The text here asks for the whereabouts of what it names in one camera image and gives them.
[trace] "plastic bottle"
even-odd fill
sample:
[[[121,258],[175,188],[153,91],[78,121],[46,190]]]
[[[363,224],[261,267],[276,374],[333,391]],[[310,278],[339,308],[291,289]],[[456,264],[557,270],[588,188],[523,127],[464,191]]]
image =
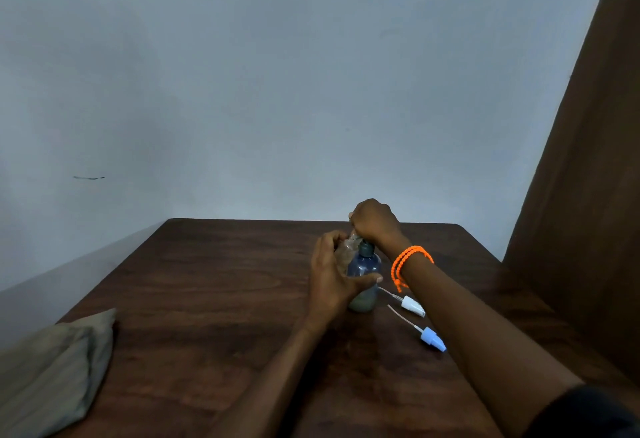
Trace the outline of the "plastic bottle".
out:
[[[363,276],[368,273],[380,273],[382,261],[380,256],[374,253],[375,246],[368,241],[362,241],[358,252],[347,266],[347,276]],[[364,290],[355,297],[349,304],[349,308],[354,312],[370,312],[376,306],[378,297],[378,285]]]

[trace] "brown table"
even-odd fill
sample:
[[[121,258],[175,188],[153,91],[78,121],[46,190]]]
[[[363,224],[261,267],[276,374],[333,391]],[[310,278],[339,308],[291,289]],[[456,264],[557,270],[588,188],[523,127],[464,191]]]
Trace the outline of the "brown table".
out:
[[[201,437],[277,352],[304,309],[316,237],[347,224],[167,221],[63,321],[118,308],[104,385],[65,437]],[[640,414],[640,391],[459,225],[403,224],[452,278],[587,382]],[[388,275],[390,265],[385,271]],[[389,278],[383,283],[392,288]],[[500,435],[447,353],[428,348],[380,295],[348,313],[301,381],[281,434]],[[425,320],[407,314],[419,324]]]

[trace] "sleeve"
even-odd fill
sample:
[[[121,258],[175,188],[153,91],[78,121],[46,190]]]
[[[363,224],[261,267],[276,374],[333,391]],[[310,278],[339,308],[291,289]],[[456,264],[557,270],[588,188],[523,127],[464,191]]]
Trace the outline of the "sleeve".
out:
[[[605,393],[579,386],[540,411],[524,438],[640,438],[637,418]]]

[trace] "orange bracelet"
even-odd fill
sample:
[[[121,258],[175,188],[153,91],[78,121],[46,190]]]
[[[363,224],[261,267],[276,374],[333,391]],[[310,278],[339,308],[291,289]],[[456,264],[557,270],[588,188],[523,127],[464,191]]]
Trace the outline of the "orange bracelet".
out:
[[[398,289],[398,293],[402,293],[403,286],[405,288],[409,288],[407,283],[405,283],[404,280],[402,279],[402,276],[400,276],[400,269],[402,268],[404,262],[407,259],[409,259],[410,256],[416,254],[417,252],[425,255],[425,257],[428,257],[430,262],[433,263],[433,258],[429,253],[427,253],[427,251],[424,250],[422,246],[411,246],[405,249],[404,251],[402,251],[402,253],[400,253],[400,256],[396,258],[396,260],[394,261],[394,264],[391,266],[391,279],[394,281],[394,284]]]

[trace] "folded cloth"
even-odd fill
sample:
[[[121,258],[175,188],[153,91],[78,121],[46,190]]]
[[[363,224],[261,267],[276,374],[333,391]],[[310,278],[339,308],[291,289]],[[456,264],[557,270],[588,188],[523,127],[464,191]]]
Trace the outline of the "folded cloth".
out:
[[[115,315],[59,323],[0,352],[0,437],[44,437],[84,418],[111,358]]]

